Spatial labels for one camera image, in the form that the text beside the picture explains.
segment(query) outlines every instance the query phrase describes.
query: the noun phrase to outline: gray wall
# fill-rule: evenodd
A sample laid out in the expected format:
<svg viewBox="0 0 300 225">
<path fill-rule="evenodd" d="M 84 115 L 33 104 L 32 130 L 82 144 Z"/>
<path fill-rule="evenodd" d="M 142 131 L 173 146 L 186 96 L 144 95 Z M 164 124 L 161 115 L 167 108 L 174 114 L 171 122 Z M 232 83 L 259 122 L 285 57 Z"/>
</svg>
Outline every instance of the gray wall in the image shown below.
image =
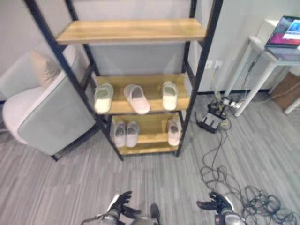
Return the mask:
<svg viewBox="0 0 300 225">
<path fill-rule="evenodd" d="M 57 34 L 70 17 L 62 0 L 37 0 L 49 26 Z M 43 37 L 22 0 L 0 1 L 0 74 L 22 54 L 29 52 Z"/>
<path fill-rule="evenodd" d="M 70 18 L 63 0 L 37 0 L 52 31 L 57 34 Z M 196 17 L 207 24 L 211 0 L 198 0 Z M 190 0 L 77 0 L 75 7 L 81 19 L 137 19 L 187 17 Z M 216 82 L 225 90 L 241 55 L 247 37 L 255 35 L 264 18 L 278 19 L 283 14 L 299 13 L 299 0 L 224 0 L 210 60 L 223 60 Z M 43 40 L 23 1 L 0 1 L 0 74 L 23 53 Z M 102 74 L 179 73 L 183 43 L 139 43 L 93 45 L 92 51 Z M 200 47 L 192 43 L 189 61 L 196 68 Z M 257 67 L 257 75 L 262 72 Z M 201 91 L 211 89 L 213 70 L 205 71 Z M 240 89 L 241 81 L 235 86 Z"/>
<path fill-rule="evenodd" d="M 224 61 L 221 70 L 215 75 L 218 89 L 226 90 L 228 87 L 228 83 L 230 82 L 238 63 L 246 50 L 248 36 L 257 34 L 265 18 L 279 19 L 284 14 L 299 15 L 299 13 L 299 0 L 224 0 L 209 56 L 210 60 Z M 248 64 L 244 68 L 242 73 L 243 76 L 241 76 L 240 80 L 234 87 L 235 90 L 241 89 L 246 75 L 246 69 L 255 56 L 256 54 L 253 52 L 249 58 Z M 197 59 L 195 52 L 191 52 L 189 59 L 190 63 L 194 65 L 195 59 Z M 255 80 L 263 72 L 265 63 L 265 61 L 261 60 L 257 64 L 253 72 L 253 74 L 256 75 L 252 75 L 249 78 L 246 89 L 253 87 Z M 214 70 L 205 71 L 202 84 L 200 86 L 201 91 L 212 89 L 210 84 L 213 74 Z M 263 88 L 270 88 L 273 78 L 274 76 L 270 77 Z"/>
</svg>

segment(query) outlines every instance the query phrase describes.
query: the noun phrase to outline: armchair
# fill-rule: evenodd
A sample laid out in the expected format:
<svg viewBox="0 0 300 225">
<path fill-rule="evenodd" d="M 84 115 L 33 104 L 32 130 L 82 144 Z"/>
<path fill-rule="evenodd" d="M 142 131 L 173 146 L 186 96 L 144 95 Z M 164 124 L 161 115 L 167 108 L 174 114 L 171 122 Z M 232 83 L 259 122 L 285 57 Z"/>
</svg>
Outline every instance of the armchair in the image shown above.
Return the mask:
<svg viewBox="0 0 300 225">
<path fill-rule="evenodd" d="M 37 50 L 56 61 L 49 48 L 42 45 Z M 81 81 L 86 68 L 83 56 L 70 45 L 63 54 Z M 95 124 L 63 70 L 46 90 L 40 86 L 30 53 L 24 54 L 0 77 L 0 91 L 7 98 L 3 120 L 13 137 L 47 155 L 53 156 Z M 90 86 L 86 94 L 93 104 Z"/>
</svg>

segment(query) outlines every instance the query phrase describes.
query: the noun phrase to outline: robotic arm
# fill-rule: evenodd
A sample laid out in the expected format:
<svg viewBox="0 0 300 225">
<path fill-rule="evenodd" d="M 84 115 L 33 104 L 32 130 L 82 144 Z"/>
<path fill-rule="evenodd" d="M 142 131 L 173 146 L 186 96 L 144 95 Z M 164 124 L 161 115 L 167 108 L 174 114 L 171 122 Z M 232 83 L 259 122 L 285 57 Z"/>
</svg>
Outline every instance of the robotic arm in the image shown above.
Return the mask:
<svg viewBox="0 0 300 225">
<path fill-rule="evenodd" d="M 81 225 L 85 223 L 99 220 L 100 225 L 125 225 L 122 221 L 120 221 L 120 215 L 134 219 L 141 212 L 139 210 L 134 210 L 125 204 L 129 203 L 129 199 L 131 198 L 132 191 L 125 192 L 121 194 L 118 199 L 112 204 L 111 207 L 107 210 L 107 212 L 103 215 L 97 215 L 93 218 L 85 219 L 82 221 Z"/>
<path fill-rule="evenodd" d="M 210 202 L 197 201 L 197 206 L 203 210 L 216 210 L 216 225 L 246 225 L 245 220 L 233 212 L 228 200 L 217 192 L 210 193 Z"/>
</svg>

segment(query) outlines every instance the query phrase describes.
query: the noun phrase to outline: table leg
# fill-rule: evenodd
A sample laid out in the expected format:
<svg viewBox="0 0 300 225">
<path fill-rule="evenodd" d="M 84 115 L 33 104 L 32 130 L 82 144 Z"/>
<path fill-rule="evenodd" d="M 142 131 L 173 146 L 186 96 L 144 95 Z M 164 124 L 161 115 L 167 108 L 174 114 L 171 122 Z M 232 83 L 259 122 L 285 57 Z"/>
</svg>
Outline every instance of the table leg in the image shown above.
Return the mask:
<svg viewBox="0 0 300 225">
<path fill-rule="evenodd" d="M 297 98 L 286 110 L 285 114 L 289 114 L 291 111 L 293 111 L 295 108 L 297 108 L 300 105 L 300 97 Z"/>
<path fill-rule="evenodd" d="M 250 101 L 253 99 L 253 97 L 256 95 L 256 93 L 259 91 L 259 89 L 262 87 L 262 85 L 265 83 L 265 81 L 268 79 L 268 77 L 271 75 L 271 73 L 276 68 L 276 66 L 277 66 L 277 63 L 275 63 L 275 62 L 271 62 L 267 66 L 264 73 L 260 76 L 255 87 L 249 92 L 249 94 L 248 94 L 247 98 L 244 100 L 243 104 L 235 112 L 235 114 L 234 114 L 235 116 L 240 116 L 240 114 L 244 111 L 244 109 L 247 107 L 247 105 L 250 103 Z"/>
<path fill-rule="evenodd" d="M 224 96 L 227 97 L 230 94 L 230 92 L 232 91 L 233 86 L 235 85 L 236 81 L 238 80 L 240 73 L 242 72 L 242 69 L 244 68 L 244 66 L 246 64 L 251 51 L 252 51 L 252 46 L 251 46 L 251 43 L 249 43 L 248 47 L 243 55 L 243 58 L 241 59 L 240 64 L 239 64 L 238 68 L 236 69 L 233 79 L 231 80 L 231 83 L 229 84 L 229 87 L 228 87 L 227 91 L 225 92 Z"/>
</svg>

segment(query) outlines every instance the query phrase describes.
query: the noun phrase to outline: white slipper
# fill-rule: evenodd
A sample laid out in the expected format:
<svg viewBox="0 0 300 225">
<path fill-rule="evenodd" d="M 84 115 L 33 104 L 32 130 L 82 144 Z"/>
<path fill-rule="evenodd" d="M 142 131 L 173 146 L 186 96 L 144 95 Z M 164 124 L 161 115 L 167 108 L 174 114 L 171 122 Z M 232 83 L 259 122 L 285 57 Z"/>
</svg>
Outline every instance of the white slipper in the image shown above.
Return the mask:
<svg viewBox="0 0 300 225">
<path fill-rule="evenodd" d="M 109 83 L 101 84 L 95 91 L 95 111 L 104 114 L 110 111 L 113 98 L 113 87 Z"/>
<path fill-rule="evenodd" d="M 171 146 L 179 145 L 180 142 L 180 131 L 177 120 L 168 121 L 168 142 Z"/>
<path fill-rule="evenodd" d="M 126 125 L 125 122 L 118 122 L 114 126 L 114 143 L 118 148 L 124 147 L 126 144 Z"/>
<path fill-rule="evenodd" d="M 127 124 L 127 131 L 126 131 L 126 146 L 127 147 L 134 147 L 137 144 L 137 140 L 139 138 L 140 132 L 140 125 L 135 121 L 130 121 Z"/>
<path fill-rule="evenodd" d="M 174 110 L 177 106 L 177 86 L 171 81 L 163 84 L 163 107 L 165 110 Z"/>
<path fill-rule="evenodd" d="M 124 88 L 124 95 L 137 114 L 146 114 L 150 111 L 150 104 L 140 86 L 135 84 L 127 85 Z"/>
</svg>

